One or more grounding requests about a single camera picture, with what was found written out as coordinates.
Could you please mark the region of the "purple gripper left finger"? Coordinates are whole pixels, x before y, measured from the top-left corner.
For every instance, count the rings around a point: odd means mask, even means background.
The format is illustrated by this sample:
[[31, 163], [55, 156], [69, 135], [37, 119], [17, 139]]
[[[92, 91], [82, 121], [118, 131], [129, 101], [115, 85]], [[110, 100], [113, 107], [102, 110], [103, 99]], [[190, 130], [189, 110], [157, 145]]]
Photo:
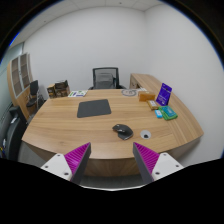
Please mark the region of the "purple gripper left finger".
[[55, 154], [42, 166], [42, 169], [79, 185], [90, 154], [91, 143], [88, 142], [67, 154]]

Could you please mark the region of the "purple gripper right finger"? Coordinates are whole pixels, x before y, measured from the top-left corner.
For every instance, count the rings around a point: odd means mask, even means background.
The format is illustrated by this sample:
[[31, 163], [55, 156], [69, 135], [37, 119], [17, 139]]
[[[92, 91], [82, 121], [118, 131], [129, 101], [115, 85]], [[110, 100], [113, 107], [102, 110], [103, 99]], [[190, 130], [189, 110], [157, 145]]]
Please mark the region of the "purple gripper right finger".
[[144, 184], [183, 169], [183, 166], [168, 153], [156, 153], [137, 142], [133, 143], [133, 154]]

